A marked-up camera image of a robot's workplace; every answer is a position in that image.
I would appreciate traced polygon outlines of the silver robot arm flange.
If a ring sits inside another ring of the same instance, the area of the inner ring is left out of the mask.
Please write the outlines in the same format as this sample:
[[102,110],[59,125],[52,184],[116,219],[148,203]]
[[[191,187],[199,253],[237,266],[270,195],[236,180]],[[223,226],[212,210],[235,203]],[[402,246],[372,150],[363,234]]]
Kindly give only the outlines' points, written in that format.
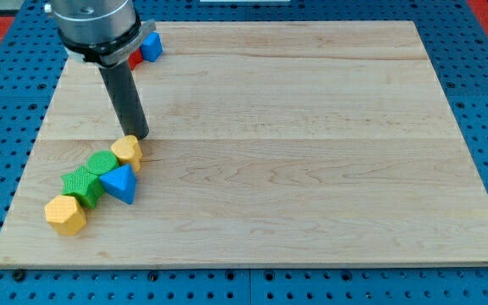
[[50,0],[44,11],[71,58],[102,68],[126,61],[156,30],[153,20],[141,20],[132,0]]

